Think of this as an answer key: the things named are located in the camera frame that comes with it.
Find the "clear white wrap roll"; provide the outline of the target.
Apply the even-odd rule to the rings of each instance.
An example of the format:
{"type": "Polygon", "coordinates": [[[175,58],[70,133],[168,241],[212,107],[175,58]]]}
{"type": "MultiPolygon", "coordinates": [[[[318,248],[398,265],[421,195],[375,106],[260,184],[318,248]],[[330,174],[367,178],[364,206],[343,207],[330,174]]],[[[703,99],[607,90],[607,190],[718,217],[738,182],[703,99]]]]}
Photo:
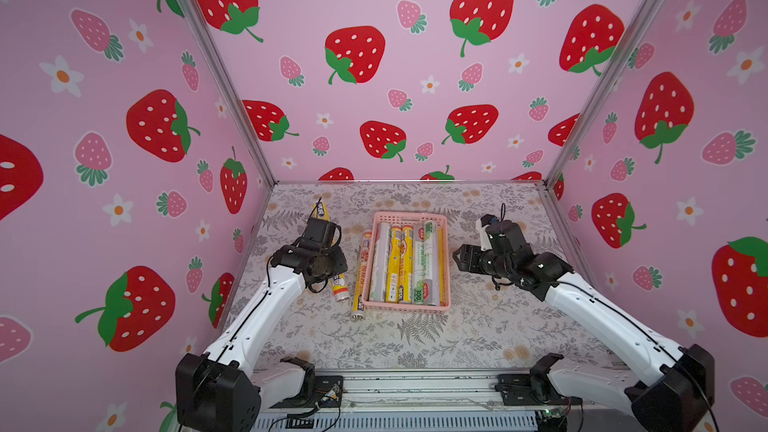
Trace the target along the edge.
{"type": "Polygon", "coordinates": [[[385,281],[388,271],[390,232],[390,223],[380,222],[378,224],[369,291],[369,300],[372,302],[384,301],[385,281]]]}

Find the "large yellow wrap roll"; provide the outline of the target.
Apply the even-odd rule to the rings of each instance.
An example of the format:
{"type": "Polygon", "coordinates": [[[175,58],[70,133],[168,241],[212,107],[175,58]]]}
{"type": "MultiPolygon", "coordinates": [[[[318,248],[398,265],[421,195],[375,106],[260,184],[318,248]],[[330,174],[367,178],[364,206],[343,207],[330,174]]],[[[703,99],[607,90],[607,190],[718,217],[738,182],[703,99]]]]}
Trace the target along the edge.
{"type": "MultiPolygon", "coordinates": [[[[322,198],[317,200],[317,202],[313,206],[310,216],[313,218],[317,218],[325,221],[330,220],[328,207],[323,202],[322,198]]],[[[348,300],[350,298],[349,288],[345,279],[347,262],[344,254],[341,254],[341,257],[338,263],[342,266],[343,271],[332,277],[331,284],[332,284],[332,293],[335,300],[337,302],[341,302],[344,300],[348,300]]]]}

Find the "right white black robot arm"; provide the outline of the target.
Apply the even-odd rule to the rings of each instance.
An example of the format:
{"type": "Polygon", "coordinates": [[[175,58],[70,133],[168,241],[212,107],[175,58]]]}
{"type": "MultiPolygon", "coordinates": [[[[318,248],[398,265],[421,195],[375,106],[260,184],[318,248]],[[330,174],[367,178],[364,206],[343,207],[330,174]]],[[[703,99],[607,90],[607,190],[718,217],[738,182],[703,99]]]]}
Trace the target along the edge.
{"type": "Polygon", "coordinates": [[[683,347],[624,312],[559,256],[536,253],[518,224],[486,215],[480,245],[452,258],[461,272],[514,286],[566,314],[626,366],[624,373],[550,353],[529,370],[533,400],[579,398],[633,416],[647,431],[692,431],[713,418],[715,361],[699,345],[683,347]]]}

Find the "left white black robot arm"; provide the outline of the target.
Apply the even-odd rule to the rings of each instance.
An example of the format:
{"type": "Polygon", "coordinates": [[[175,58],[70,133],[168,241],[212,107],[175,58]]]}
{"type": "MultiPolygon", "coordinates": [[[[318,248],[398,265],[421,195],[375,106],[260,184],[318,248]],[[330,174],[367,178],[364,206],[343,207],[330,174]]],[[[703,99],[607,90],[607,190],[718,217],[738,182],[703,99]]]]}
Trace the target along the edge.
{"type": "Polygon", "coordinates": [[[265,279],[248,304],[200,354],[175,370],[176,417],[196,431],[249,431],[259,414],[284,401],[302,403],[315,389],[314,367],[285,358],[271,369],[256,363],[276,326],[306,290],[346,271],[341,228],[310,218],[301,236],[270,257],[265,279]]]}

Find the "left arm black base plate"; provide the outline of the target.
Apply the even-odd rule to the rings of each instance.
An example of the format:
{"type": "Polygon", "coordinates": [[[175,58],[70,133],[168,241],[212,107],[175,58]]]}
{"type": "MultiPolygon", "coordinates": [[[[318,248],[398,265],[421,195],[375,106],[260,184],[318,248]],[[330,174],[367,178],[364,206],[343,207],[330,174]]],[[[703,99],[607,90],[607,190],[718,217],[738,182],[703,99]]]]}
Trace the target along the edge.
{"type": "Polygon", "coordinates": [[[341,375],[320,375],[306,378],[300,392],[285,399],[277,408],[320,408],[340,405],[344,391],[344,377],[341,375]]]}

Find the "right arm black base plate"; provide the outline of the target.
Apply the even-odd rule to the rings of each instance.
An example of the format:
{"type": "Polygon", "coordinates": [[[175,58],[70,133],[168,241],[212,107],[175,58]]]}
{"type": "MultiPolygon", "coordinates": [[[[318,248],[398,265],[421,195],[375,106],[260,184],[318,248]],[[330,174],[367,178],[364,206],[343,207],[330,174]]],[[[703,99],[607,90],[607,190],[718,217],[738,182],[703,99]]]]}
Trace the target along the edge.
{"type": "Polygon", "coordinates": [[[505,406],[579,406],[581,398],[560,395],[547,378],[528,373],[500,374],[494,390],[505,406]]]}

